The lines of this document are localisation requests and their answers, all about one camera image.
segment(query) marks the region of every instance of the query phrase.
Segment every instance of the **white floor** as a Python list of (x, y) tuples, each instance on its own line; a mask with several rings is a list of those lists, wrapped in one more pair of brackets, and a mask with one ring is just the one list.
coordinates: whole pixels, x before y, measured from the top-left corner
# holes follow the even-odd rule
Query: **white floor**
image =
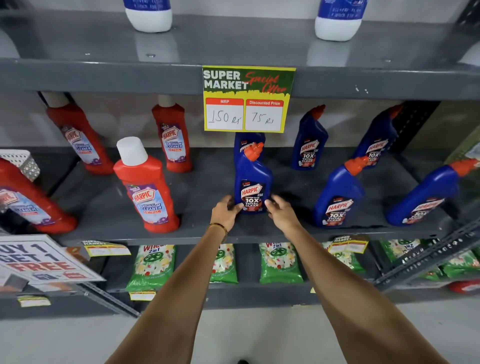
[[(400, 309), (453, 364), (480, 362), (480, 298), (408, 303)], [(2, 364), (103, 363), (133, 318), (0, 321)], [(345, 363), (321, 307), (204, 311), (192, 363)]]

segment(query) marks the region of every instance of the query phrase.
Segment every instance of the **wheel detergent packet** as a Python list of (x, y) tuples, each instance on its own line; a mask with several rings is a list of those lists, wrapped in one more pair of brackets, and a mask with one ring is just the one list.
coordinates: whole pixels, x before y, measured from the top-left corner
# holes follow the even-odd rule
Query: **wheel detergent packet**
[[(326, 250), (328, 250), (330, 245), (332, 245), (332, 242), (322, 243), (322, 246)], [(354, 272), (365, 272), (365, 269), (363, 269), (363, 267), (360, 265), (354, 253), (343, 251), (330, 254), (337, 258), (340, 262), (348, 266)]]
[(238, 283), (233, 244), (221, 244), (213, 263), (210, 282)]
[(139, 246), (132, 278), (127, 284), (127, 292), (159, 289), (172, 275), (174, 265), (174, 245)]
[(260, 283), (301, 283), (297, 252), (292, 243), (259, 244), (262, 254)]
[[(416, 246), (422, 244), (422, 240), (402, 240), (402, 239), (393, 239), (393, 240), (380, 240), (385, 253), (387, 254), (390, 262), (394, 262)], [(430, 280), (440, 280), (443, 273), (439, 268), (431, 270), (430, 272), (425, 273), (420, 276), (421, 278), (430, 279)]]
[(457, 278), (471, 272), (480, 272), (480, 262), (469, 250), (458, 257), (450, 259), (442, 264), (440, 268), (449, 278)]

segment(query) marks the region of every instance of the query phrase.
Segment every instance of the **gold bracelet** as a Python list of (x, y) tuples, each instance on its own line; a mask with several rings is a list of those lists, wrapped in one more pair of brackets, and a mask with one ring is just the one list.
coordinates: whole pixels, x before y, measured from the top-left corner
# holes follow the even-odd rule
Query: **gold bracelet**
[(225, 226), (223, 226), (222, 224), (219, 224), (218, 222), (212, 222), (210, 225), (208, 225), (208, 228), (210, 226), (219, 226), (223, 229), (223, 231), (225, 232), (225, 237), (223, 238), (222, 242), (220, 244), (223, 244), (226, 240), (227, 240), (227, 235), (228, 235), (228, 231), (227, 229), (225, 229)]

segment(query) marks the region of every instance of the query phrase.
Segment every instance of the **orange nozzle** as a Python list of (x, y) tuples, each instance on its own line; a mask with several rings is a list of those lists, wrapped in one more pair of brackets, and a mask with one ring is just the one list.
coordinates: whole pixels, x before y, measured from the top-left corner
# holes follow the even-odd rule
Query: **orange nozzle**
[(315, 120), (318, 120), (318, 119), (320, 119), (320, 117), (324, 113), (324, 110), (325, 110), (325, 105), (316, 106), (312, 110), (310, 110), (310, 115), (312, 115), (312, 117)]
[(460, 176), (466, 176), (471, 170), (475, 169), (479, 161), (475, 158), (458, 160), (450, 164), (450, 167)]
[(264, 144), (262, 142), (260, 143), (252, 143), (251, 146), (246, 147), (243, 152), (245, 153), (245, 156), (251, 161), (255, 162), (258, 157), (260, 156), (262, 150), (264, 148)]
[(345, 162), (344, 166), (352, 176), (356, 176), (367, 166), (368, 157), (356, 157), (355, 159), (349, 159)]
[(391, 108), (389, 108), (390, 110), (390, 118), (393, 120), (396, 118), (396, 116), (398, 115), (398, 113), (402, 110), (403, 108), (403, 104), (400, 104), (400, 105), (395, 105), (395, 106), (392, 106)]

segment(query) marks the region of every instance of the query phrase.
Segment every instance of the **person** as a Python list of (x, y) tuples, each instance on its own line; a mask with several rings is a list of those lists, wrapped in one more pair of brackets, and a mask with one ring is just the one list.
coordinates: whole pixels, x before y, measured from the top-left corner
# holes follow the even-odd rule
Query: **person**
[[(395, 305), (302, 227), (288, 202), (277, 195), (272, 199), (265, 202), (269, 216), (297, 249), (348, 364), (447, 363)], [(190, 363), (218, 246), (243, 208), (229, 208), (230, 202), (225, 196), (213, 208), (205, 235), (106, 364)]]

